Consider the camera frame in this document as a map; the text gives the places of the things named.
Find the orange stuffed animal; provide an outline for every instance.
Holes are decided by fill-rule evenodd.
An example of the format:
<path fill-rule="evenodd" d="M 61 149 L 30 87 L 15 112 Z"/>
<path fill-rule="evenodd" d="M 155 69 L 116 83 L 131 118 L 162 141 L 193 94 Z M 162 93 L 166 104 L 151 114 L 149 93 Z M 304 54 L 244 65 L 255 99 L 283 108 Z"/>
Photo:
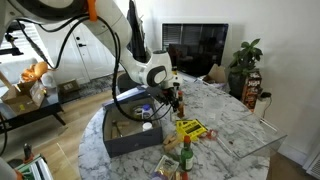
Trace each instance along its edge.
<path fill-rule="evenodd" d="M 29 69 L 25 69 L 21 74 L 21 80 L 23 82 L 37 81 L 41 76 L 48 71 L 48 65 L 46 62 L 39 62 L 32 64 Z"/>

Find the black tv screen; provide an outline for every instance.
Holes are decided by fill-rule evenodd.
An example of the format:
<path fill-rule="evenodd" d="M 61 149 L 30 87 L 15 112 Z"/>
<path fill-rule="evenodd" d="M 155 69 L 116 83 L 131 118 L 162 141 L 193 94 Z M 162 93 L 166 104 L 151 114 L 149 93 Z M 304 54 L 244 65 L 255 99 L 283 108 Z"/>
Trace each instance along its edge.
<path fill-rule="evenodd" d="M 192 76 L 221 64 L 228 24 L 162 24 L 162 48 L 173 66 Z"/>

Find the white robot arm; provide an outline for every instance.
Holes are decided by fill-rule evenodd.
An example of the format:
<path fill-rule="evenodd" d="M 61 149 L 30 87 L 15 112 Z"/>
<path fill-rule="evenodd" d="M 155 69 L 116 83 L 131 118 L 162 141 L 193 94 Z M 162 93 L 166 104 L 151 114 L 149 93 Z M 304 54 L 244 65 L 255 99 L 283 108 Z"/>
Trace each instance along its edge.
<path fill-rule="evenodd" d="M 0 0 L 0 42 L 10 23 L 17 18 L 32 20 L 41 24 L 55 23 L 87 12 L 87 0 L 59 1 L 59 5 L 40 0 Z M 129 22 L 113 0 L 96 0 L 97 15 L 104 19 L 120 38 L 120 63 L 130 78 L 140 84 L 163 89 L 181 84 L 181 78 L 172 73 L 169 54 L 165 51 L 153 52 L 148 63 L 136 61 L 126 48 L 131 40 L 132 30 Z M 115 46 L 109 29 L 101 21 L 83 22 L 89 30 L 115 56 Z"/>

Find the white tabletop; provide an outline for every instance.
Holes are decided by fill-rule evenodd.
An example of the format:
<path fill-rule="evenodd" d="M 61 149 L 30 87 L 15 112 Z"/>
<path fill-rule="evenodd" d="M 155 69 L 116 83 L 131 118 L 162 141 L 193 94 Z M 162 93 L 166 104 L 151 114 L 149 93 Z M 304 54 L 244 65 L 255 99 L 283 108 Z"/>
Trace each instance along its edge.
<path fill-rule="evenodd" d="M 213 87 L 197 83 L 184 83 L 185 114 L 198 119 L 208 129 L 241 119 L 251 112 L 238 100 Z M 150 179 L 150 174 L 164 154 L 162 145 L 140 149 L 110 158 L 103 143 L 103 108 L 91 119 L 79 146 L 79 170 L 82 179 Z M 175 130 L 175 122 L 168 114 L 162 120 L 163 134 Z M 192 145 L 194 166 L 190 179 L 266 179 L 269 158 L 247 156 L 239 161 L 228 155 L 212 140 L 201 140 Z"/>

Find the window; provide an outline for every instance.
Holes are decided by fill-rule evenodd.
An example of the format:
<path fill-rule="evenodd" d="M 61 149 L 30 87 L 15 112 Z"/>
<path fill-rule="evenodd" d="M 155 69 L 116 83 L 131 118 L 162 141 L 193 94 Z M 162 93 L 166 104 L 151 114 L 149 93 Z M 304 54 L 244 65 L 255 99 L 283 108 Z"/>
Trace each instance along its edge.
<path fill-rule="evenodd" d="M 32 23 L 23 23 L 23 24 L 26 26 L 24 30 L 27 33 L 27 35 L 40 47 L 42 52 L 47 57 L 48 61 L 52 64 L 52 61 L 49 57 L 47 49 L 44 46 L 35 25 Z M 24 59 L 27 59 L 30 57 L 34 57 L 38 61 L 43 61 L 43 59 L 33 50 L 29 42 L 26 40 L 22 31 L 14 31 L 13 33 L 10 33 L 10 34 L 11 36 L 18 38 L 14 41 L 14 44 L 19 48 L 20 52 L 22 52 L 23 55 L 20 55 L 20 56 L 12 56 L 11 54 L 1 55 L 0 56 L 1 63 L 5 63 L 8 61 L 23 61 Z M 3 38 L 0 49 L 7 49 L 7 48 L 12 48 L 12 46 L 9 42 L 5 40 L 5 38 Z"/>

